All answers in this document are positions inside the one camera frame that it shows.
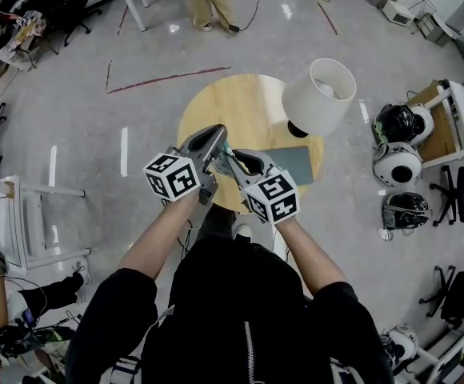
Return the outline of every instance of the table lamp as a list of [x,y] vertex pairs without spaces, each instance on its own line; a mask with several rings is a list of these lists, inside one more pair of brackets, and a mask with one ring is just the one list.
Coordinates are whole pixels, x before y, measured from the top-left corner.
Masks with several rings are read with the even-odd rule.
[[351,72],[340,62],[320,58],[310,64],[282,94],[282,105],[295,137],[328,135],[347,112],[357,92]]

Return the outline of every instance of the wooden tabletop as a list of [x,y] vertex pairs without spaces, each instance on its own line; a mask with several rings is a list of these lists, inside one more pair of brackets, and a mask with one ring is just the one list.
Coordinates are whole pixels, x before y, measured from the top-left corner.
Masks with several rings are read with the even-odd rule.
[[[240,74],[223,78],[200,91],[187,106],[178,125],[177,144],[198,130],[223,124],[232,149],[271,150],[307,146],[312,175],[316,178],[322,164],[324,141],[312,135],[296,138],[287,129],[282,108],[285,83],[266,75]],[[242,204],[235,180],[216,174],[218,191],[213,202],[230,210],[249,213]],[[308,186],[299,186],[300,197]]]

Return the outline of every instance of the gray floor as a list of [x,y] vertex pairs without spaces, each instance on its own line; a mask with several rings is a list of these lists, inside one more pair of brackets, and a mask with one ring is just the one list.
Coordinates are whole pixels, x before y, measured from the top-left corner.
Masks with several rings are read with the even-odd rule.
[[[195,30],[185,0],[150,1],[150,8],[140,10],[146,32],[138,31],[130,13],[120,28],[126,5],[113,0],[100,18],[88,21],[90,35],[77,32],[57,57],[45,52],[38,68],[20,74],[0,98],[9,117],[0,129],[1,176],[18,174],[47,184],[56,146],[55,184],[86,190],[85,199],[46,198],[46,230],[49,246],[60,250],[98,247],[89,256],[94,282],[115,269],[160,211],[141,169],[174,144],[186,104],[212,81],[240,73],[287,81],[313,59],[334,58],[356,77],[358,99],[366,100],[372,115],[388,102],[405,101],[408,90],[420,91],[434,78],[464,81],[464,63],[453,45],[440,48],[412,36],[367,0],[322,3],[338,35],[317,0],[261,0],[251,27],[239,35],[218,24],[208,34]],[[250,19],[256,1],[232,0],[240,26]],[[217,67],[230,68],[106,93]],[[0,92],[14,73],[0,81]],[[120,163],[124,127],[126,176]],[[382,241],[376,233],[382,187],[371,169],[372,138],[355,103],[342,126],[326,138],[322,172],[302,198],[300,221],[343,268],[380,330],[410,322],[428,334],[436,323],[426,320],[418,298],[433,290],[435,265],[464,268],[464,224],[428,224],[411,236]],[[440,197],[428,185],[437,180],[438,169],[426,170],[416,186],[435,215]],[[162,272],[160,306],[166,304],[180,252],[177,247]]]

